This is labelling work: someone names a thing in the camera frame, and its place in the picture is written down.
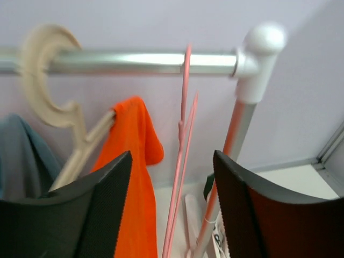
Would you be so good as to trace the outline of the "green white t shirt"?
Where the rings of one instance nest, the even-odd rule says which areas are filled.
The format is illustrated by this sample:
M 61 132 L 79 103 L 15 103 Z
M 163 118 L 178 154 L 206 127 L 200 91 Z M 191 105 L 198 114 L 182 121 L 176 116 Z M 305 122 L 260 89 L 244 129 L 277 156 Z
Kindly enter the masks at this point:
M 210 199 L 213 183 L 214 173 L 207 176 L 203 190 L 203 196 L 207 203 Z M 213 225 L 214 228 L 212 231 L 211 240 L 215 257 L 230 257 L 221 211 L 219 211 L 216 220 L 213 222 Z

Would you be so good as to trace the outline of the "grey blue t shirt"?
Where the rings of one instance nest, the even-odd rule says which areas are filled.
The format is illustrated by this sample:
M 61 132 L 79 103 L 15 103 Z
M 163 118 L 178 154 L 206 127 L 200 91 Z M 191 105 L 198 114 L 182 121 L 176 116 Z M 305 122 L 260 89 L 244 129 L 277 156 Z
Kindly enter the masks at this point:
M 1 199 L 40 197 L 61 169 L 47 142 L 19 115 L 1 119 Z

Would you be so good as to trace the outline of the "orange t shirt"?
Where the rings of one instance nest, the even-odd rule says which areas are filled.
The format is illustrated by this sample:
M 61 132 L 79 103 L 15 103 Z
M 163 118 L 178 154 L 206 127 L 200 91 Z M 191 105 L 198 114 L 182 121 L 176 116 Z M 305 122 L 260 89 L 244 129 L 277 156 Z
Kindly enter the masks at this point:
M 147 168 L 163 160 L 163 146 L 139 96 L 112 109 L 116 113 L 114 124 L 93 170 L 125 151 L 131 152 L 131 176 L 114 256 L 157 257 L 156 200 Z

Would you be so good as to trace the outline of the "pink wire hanger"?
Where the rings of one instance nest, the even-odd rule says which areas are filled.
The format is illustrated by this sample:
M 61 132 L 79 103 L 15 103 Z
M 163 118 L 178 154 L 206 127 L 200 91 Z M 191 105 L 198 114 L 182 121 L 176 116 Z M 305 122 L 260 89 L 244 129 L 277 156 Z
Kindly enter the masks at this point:
M 188 87 L 191 67 L 192 47 L 186 48 L 183 62 L 183 82 L 181 96 L 181 115 L 178 122 L 178 155 L 174 175 L 174 183 L 171 192 L 170 206 L 167 218 L 166 231 L 164 236 L 162 257 L 170 257 L 173 244 L 178 210 L 180 208 L 181 194 L 188 163 L 189 149 L 193 133 L 195 115 L 198 105 L 198 93 L 195 93 L 189 115 L 187 111 Z

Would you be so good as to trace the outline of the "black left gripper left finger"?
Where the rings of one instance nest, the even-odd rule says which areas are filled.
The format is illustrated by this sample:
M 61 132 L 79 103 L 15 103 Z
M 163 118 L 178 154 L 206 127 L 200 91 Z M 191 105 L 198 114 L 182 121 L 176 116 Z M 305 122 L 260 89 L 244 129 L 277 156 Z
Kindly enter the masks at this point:
M 1 201 L 1 257 L 113 257 L 131 168 L 126 151 L 42 197 Z

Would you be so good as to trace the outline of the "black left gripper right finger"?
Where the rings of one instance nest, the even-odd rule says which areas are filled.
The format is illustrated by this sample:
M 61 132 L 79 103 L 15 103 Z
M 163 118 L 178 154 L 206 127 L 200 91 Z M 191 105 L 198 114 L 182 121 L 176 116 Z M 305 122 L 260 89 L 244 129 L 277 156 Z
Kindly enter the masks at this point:
M 213 169 L 231 257 L 343 257 L 343 198 L 287 189 L 219 150 Z

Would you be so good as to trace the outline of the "beige wooden hanger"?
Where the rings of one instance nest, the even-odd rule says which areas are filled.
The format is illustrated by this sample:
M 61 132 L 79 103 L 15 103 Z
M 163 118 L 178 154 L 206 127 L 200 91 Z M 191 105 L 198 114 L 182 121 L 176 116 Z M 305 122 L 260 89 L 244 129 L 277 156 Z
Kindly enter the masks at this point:
M 56 105 L 47 87 L 48 66 L 63 51 L 79 50 L 81 45 L 67 29 L 60 25 L 44 24 L 26 37 L 19 55 L 19 73 L 29 106 L 45 124 L 70 128 L 74 149 L 53 182 L 54 191 L 75 181 L 90 155 L 114 123 L 115 112 L 109 111 L 87 132 L 84 116 L 77 102 L 63 107 Z

